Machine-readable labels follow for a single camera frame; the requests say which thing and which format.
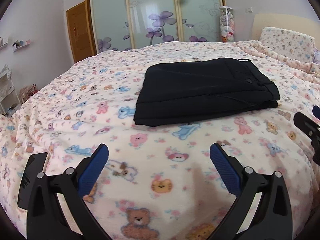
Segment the red items on floor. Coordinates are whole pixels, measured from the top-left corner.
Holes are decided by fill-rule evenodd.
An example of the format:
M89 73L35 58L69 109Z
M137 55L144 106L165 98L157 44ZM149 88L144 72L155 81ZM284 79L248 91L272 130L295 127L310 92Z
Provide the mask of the red items on floor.
M38 88L36 84L31 86L26 86L20 89L19 98L20 100L25 103L29 98L31 98L34 94L38 92Z

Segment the wall shelf with items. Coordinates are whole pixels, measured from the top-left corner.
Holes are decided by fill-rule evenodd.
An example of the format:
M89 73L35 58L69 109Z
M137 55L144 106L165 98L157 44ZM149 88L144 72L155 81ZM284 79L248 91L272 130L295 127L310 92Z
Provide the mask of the wall shelf with items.
M21 40L21 41L16 41L12 44L12 50L13 52L17 52L18 50L21 50L23 48L26 48L27 46L29 46L31 44L31 40Z

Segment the brown wooden door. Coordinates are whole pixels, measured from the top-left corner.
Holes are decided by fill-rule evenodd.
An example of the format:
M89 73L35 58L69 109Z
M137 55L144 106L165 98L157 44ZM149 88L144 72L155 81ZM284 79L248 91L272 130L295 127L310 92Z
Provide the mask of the brown wooden door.
M81 2L66 11L69 41L75 63L93 56L86 16L85 2Z

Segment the white wall switch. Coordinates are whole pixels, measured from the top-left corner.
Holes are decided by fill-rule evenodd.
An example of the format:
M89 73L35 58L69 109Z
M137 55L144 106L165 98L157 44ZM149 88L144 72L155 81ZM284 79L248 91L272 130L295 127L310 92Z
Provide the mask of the white wall switch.
M252 12L253 12L253 8L252 8L252 7L245 9L245 13L246 13L246 14L250 14L250 13L252 13Z

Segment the frosted glass floral wardrobe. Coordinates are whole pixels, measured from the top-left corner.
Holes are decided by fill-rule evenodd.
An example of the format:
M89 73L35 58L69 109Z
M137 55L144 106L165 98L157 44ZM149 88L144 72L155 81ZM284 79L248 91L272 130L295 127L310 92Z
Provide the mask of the frosted glass floral wardrobe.
M98 53L220 40L224 0L86 0Z

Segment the white metal shelf rack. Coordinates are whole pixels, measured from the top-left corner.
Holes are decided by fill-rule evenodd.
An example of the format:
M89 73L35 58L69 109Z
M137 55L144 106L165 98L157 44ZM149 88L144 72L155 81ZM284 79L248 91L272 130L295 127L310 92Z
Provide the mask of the white metal shelf rack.
M1 115L12 117L21 107L21 101L12 81L12 71L6 64L1 70Z

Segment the cartoon animal print blanket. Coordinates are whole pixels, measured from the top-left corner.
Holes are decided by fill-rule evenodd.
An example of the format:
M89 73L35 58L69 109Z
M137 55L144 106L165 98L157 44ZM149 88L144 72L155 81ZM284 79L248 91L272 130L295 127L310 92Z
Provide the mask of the cartoon animal print blanket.
M150 66L222 57L251 60L278 87L279 106L194 124L135 125ZM281 56L258 41L105 51L71 66L12 117L1 117L1 206L25 234L27 213L17 200L29 156L48 152L46 173L60 174L105 144L109 161L84 201L113 239L202 239L234 201L209 158L218 142L242 165L282 173L297 235L318 202L319 167L293 116L311 116L318 104L319 65Z

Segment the clear tube of plush toys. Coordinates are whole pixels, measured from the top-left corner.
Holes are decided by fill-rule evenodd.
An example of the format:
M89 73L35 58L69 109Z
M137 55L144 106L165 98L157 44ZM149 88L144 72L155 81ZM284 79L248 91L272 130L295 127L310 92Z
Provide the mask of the clear tube of plush toys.
M222 42L234 42L235 22L233 9L227 6L220 7L220 35Z

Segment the animal print pillow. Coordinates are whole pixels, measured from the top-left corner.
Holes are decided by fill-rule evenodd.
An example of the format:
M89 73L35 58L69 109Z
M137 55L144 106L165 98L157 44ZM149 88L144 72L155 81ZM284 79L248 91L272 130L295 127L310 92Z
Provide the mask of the animal print pillow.
M313 61L315 39L297 31L263 27L259 41L276 53L304 63Z

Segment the black pants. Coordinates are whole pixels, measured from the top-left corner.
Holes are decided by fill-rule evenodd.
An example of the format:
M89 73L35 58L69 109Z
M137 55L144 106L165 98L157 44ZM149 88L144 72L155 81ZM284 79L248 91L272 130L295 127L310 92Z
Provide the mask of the black pants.
M186 124L277 108L277 86L249 59L160 63L145 73L136 125Z

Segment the wall shelf with box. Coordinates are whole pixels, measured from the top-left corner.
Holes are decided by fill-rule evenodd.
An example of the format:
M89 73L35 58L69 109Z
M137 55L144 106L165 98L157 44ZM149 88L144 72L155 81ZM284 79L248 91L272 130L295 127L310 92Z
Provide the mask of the wall shelf with box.
M4 38L4 37L1 37L0 47L6 46L7 44L8 44L8 39Z

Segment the cream headboard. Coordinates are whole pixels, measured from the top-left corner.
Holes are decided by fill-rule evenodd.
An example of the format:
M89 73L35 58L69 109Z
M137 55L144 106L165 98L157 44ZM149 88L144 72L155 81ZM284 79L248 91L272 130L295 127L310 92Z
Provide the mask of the cream headboard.
M282 28L310 35L315 39L315 45L319 41L319 24L307 18L285 14L256 14L253 23L252 40L259 41L263 27ZM269 47L259 41L254 45L254 48L263 53ZM269 49L271 51L269 51L268 55L276 53L271 48Z

